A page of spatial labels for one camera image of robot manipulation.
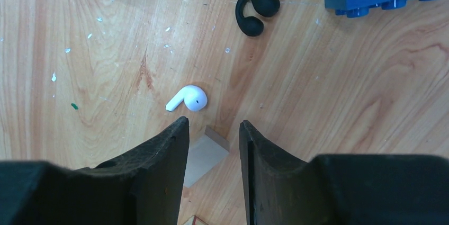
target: black earbud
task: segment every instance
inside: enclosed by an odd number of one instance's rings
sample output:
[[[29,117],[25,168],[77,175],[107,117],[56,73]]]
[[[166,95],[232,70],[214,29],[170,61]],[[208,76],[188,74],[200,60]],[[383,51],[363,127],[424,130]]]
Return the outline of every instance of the black earbud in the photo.
[[[259,36],[264,31],[264,23],[254,16],[243,16],[245,4],[251,1],[256,12],[264,17],[274,16],[281,7],[279,0],[238,0],[236,5],[236,19],[241,31],[247,36]]]

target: wood grain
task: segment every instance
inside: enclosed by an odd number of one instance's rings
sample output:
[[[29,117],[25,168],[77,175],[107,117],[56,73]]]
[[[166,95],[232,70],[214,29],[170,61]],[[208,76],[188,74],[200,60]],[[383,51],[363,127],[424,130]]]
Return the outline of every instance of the wood grain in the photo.
[[[0,0],[0,158],[95,166],[186,115],[192,135],[212,125],[231,151],[184,189],[179,223],[244,224],[243,119],[304,160],[449,157],[449,0],[361,19],[281,0],[258,38],[238,29],[235,1]],[[166,112],[187,84],[206,109]]]

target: white earbud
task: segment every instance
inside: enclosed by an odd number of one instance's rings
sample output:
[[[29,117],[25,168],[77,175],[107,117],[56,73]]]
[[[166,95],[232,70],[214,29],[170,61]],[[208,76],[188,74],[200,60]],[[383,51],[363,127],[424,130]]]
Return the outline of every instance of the white earbud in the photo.
[[[199,111],[206,107],[208,97],[206,93],[199,87],[188,85],[184,86],[165,106],[168,111],[175,110],[182,101],[184,101],[187,108],[191,111]]]

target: small wooden block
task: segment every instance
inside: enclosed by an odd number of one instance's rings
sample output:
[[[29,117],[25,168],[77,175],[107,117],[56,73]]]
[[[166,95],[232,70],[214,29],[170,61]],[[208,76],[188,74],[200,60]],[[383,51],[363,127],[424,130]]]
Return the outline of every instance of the small wooden block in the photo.
[[[184,186],[191,187],[229,154],[229,142],[206,126],[188,149]]]
[[[208,224],[200,220],[200,218],[192,216],[188,221],[184,223],[184,225],[208,225]]]

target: black object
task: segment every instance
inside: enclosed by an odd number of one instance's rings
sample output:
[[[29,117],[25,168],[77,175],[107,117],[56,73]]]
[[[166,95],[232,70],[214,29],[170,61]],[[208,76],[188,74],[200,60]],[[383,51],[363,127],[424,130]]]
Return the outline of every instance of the black object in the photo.
[[[96,168],[0,163],[0,224],[176,225],[188,119]]]
[[[248,225],[449,224],[449,163],[429,155],[319,155],[309,164],[240,125]]]
[[[281,7],[279,0],[238,0],[236,4],[236,19],[241,31],[250,37],[259,36],[264,31],[264,23],[254,16],[244,17],[245,4],[251,1],[256,12],[263,17],[274,16]]]

